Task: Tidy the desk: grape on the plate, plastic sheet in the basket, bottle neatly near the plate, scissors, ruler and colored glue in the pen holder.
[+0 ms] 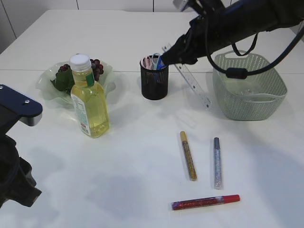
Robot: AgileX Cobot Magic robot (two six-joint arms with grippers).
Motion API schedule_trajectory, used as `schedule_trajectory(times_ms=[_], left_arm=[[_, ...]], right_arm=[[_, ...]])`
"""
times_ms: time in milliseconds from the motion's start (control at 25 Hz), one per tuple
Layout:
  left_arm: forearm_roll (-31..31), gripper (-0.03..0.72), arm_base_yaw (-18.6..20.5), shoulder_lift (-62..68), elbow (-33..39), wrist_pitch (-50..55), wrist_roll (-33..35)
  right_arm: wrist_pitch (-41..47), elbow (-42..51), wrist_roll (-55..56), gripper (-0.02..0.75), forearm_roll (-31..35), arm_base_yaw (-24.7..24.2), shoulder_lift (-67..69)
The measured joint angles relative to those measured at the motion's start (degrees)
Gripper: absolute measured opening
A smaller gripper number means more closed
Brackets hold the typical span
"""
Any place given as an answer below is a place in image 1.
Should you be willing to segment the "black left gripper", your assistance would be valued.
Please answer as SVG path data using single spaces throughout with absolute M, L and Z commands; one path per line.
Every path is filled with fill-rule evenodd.
M 12 200 L 31 207 L 40 196 L 32 167 L 19 156 L 16 142 L 7 135 L 0 138 L 0 205 Z

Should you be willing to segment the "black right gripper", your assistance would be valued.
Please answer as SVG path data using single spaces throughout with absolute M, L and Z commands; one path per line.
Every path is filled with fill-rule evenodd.
M 210 20 L 207 23 L 202 16 L 190 21 L 187 33 L 181 35 L 175 44 L 162 54 L 161 59 L 165 65 L 188 64 L 194 65 L 198 58 L 223 48 L 223 27 L 219 20 Z

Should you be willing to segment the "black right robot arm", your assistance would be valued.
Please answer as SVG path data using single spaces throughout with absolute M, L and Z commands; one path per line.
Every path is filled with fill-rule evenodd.
M 187 7 L 198 16 L 162 55 L 165 65 L 193 65 L 198 58 L 254 34 L 293 27 L 304 19 L 302 0 L 238 0 L 228 7 L 219 0 L 188 0 L 182 4 L 183 9 Z

